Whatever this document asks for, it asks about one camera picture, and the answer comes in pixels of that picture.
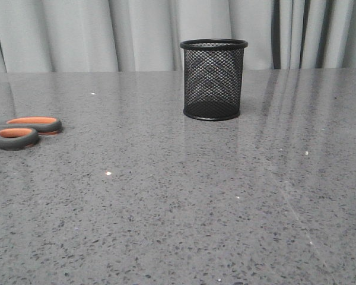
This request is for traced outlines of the grey orange handled scissors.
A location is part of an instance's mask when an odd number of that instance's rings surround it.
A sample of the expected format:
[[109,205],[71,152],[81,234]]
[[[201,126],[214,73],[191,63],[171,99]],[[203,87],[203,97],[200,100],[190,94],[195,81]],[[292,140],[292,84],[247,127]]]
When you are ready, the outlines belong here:
[[38,143],[40,135],[54,135],[62,121],[49,116],[26,116],[0,123],[0,149],[22,150]]

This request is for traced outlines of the black mesh metal bucket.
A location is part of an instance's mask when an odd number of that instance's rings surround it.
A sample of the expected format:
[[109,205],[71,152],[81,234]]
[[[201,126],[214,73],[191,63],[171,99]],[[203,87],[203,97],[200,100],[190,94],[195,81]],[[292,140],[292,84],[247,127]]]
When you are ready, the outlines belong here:
[[245,40],[193,39],[184,53],[183,113],[203,121],[240,116]]

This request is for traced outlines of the grey pleated curtain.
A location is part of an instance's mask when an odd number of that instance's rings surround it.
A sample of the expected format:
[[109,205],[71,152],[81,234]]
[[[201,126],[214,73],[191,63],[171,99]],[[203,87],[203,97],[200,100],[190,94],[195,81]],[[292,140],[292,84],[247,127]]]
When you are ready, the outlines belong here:
[[247,41],[246,69],[356,67],[356,1],[0,1],[0,72],[179,70],[202,38]]

